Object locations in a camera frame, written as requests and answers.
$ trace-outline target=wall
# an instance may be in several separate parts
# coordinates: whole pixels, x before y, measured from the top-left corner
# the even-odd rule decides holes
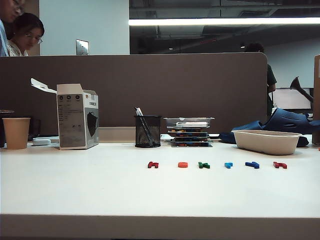
[[[277,88],[288,88],[296,76],[303,88],[314,87],[315,56],[320,54],[320,38],[269,46],[265,52],[277,79]]]
[[[129,0],[39,0],[45,27],[42,56],[76,55],[76,39],[90,55],[128,55]]]

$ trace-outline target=light blue shirt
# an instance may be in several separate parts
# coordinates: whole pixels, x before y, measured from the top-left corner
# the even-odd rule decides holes
[[[8,50],[7,50],[7,35],[5,31],[5,26],[0,19],[0,57],[8,57]]]

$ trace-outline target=ceiling light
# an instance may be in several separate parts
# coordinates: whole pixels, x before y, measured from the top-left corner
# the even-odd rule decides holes
[[[320,24],[320,17],[293,18],[196,18],[196,19],[130,19],[130,26],[192,26],[192,25],[276,25]]]

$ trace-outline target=toy piece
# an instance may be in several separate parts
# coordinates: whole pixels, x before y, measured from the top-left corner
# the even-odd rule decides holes
[[[181,161],[181,162],[178,163],[178,167],[179,168],[187,168],[188,167],[188,163]]]
[[[206,169],[209,169],[210,168],[210,165],[206,162],[206,163],[202,163],[202,162],[198,162],[199,164],[199,168],[200,169],[203,169],[203,168],[206,168]]]
[[[224,163],[224,166],[227,168],[227,169],[230,169],[231,167],[233,167],[233,163],[232,162],[225,162]]]
[[[209,169],[210,168],[210,165],[206,162],[206,163],[204,163],[204,164],[202,164],[203,165],[203,167],[204,168],[206,168],[206,169]]]
[[[157,169],[159,167],[159,163],[150,161],[148,164],[148,169],[150,169],[151,167],[155,167]]]
[[[287,168],[288,168],[287,164],[281,163],[281,162],[276,162],[276,161],[273,162],[273,166],[274,166],[276,169],[278,169],[279,167],[283,167],[284,169],[287,169]]]
[[[245,165],[249,166],[249,167],[254,167],[255,169],[259,169],[260,168],[259,163],[255,162],[255,161],[253,161],[253,162],[245,162]]]
[[[273,166],[278,169],[279,168],[279,163],[277,163],[276,161],[273,162]]]

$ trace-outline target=orange block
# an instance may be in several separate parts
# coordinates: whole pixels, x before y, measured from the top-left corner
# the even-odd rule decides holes
[[[178,163],[178,167],[179,168],[187,168],[188,167],[188,163],[181,161],[181,162]]]

